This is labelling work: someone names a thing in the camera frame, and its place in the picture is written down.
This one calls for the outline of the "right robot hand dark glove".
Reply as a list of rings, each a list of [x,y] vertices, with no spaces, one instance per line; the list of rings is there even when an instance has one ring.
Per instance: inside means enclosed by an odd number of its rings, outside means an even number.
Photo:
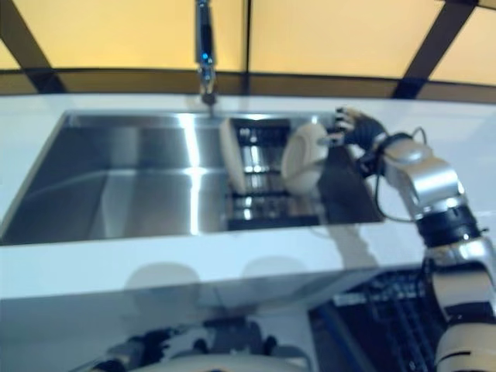
[[[356,145],[368,151],[388,136],[387,130],[375,118],[360,110],[343,106],[335,111],[334,131],[317,140],[327,147]]]

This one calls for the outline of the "left robot hand dark glove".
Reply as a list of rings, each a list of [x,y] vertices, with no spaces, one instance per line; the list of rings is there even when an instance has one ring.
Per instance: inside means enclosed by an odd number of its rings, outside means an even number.
[[[183,331],[179,328],[155,329],[147,332],[143,337],[143,341],[149,350],[162,350],[166,347],[168,341],[182,333]]]

